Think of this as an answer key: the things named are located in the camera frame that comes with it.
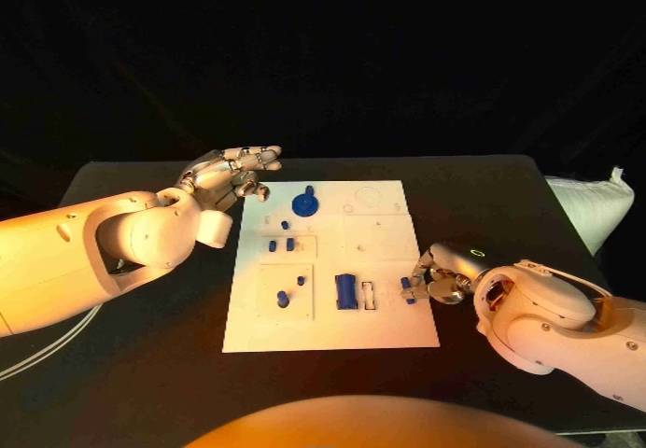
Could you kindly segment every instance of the white board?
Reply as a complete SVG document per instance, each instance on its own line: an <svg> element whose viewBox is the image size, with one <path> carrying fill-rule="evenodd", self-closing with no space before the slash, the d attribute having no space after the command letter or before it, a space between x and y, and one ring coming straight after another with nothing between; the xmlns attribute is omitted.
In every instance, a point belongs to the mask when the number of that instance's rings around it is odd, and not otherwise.
<svg viewBox="0 0 646 448"><path fill-rule="evenodd" d="M222 351L438 347L428 301L409 305L399 295L399 279L419 257L401 182L266 185L268 201L245 200ZM318 210L298 217L292 198L308 185ZM343 273L356 279L354 310L336 309L334 277ZM281 290L285 308L277 305Z"/></svg>

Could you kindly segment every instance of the table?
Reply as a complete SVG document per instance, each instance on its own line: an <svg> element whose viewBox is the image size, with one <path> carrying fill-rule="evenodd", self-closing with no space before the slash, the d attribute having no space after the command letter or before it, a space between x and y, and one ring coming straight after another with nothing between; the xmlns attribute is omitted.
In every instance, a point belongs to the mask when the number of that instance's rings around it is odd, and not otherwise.
<svg viewBox="0 0 646 448"><path fill-rule="evenodd" d="M184 162L90 163L62 205L173 184ZM491 247L604 285L555 196L523 156L282 160L262 180L401 179L419 251L441 240ZM196 245L152 283L109 301L72 343L0 383L10 446L177 446L235 418L346 394L460 403L553 432L646 429L646 413L566 373L535 376L475 332L470 301L432 302L439 348L222 354L242 202L223 249ZM0 340L17 361L79 317Z"/></svg>

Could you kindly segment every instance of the blue object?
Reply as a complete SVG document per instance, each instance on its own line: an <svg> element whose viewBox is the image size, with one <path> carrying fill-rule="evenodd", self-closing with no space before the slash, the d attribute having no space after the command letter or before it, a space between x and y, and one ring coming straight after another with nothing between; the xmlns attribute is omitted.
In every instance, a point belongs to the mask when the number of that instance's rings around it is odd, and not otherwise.
<svg viewBox="0 0 646 448"><path fill-rule="evenodd" d="M287 297L285 291L278 291L278 306L281 308L285 308L288 304L289 304L289 299Z"/></svg>
<svg viewBox="0 0 646 448"><path fill-rule="evenodd" d="M411 280L408 279L408 277L401 277L401 287L403 289L408 289L411 287ZM406 303L409 305L413 304L413 299L406 299Z"/></svg>
<svg viewBox="0 0 646 448"><path fill-rule="evenodd" d="M343 273L336 276L336 309L354 310L359 305L353 294L353 275Z"/></svg>
<svg viewBox="0 0 646 448"><path fill-rule="evenodd" d="M318 210L318 200L313 196L313 186L308 185L304 194L292 198L292 212L300 217L310 217Z"/></svg>

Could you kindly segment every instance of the robotic arm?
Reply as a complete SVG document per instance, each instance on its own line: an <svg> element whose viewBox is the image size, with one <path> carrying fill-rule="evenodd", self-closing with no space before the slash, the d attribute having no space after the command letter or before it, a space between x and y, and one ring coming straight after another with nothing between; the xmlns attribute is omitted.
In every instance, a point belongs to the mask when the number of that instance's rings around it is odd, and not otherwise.
<svg viewBox="0 0 646 448"><path fill-rule="evenodd" d="M269 189L279 147L212 151L174 187L131 191L0 222L0 336L63 320L167 274L194 241L223 247L238 197Z"/></svg>
<svg viewBox="0 0 646 448"><path fill-rule="evenodd" d="M555 274L600 297L588 300ZM600 395L646 412L644 303L612 297L597 285L527 260L496 267L484 252L447 243L431 246L402 286L409 303L429 297L458 303L473 293L477 331L519 369L537 375L561 369Z"/></svg>

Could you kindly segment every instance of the white bag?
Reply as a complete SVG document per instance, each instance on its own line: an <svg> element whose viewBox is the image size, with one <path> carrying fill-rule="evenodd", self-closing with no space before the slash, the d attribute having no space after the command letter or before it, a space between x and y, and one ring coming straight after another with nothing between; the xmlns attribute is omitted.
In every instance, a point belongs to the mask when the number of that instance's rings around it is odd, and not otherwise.
<svg viewBox="0 0 646 448"><path fill-rule="evenodd" d="M610 180L579 182L546 177L575 231L594 255L628 212L636 194L621 180L623 169L614 168Z"/></svg>

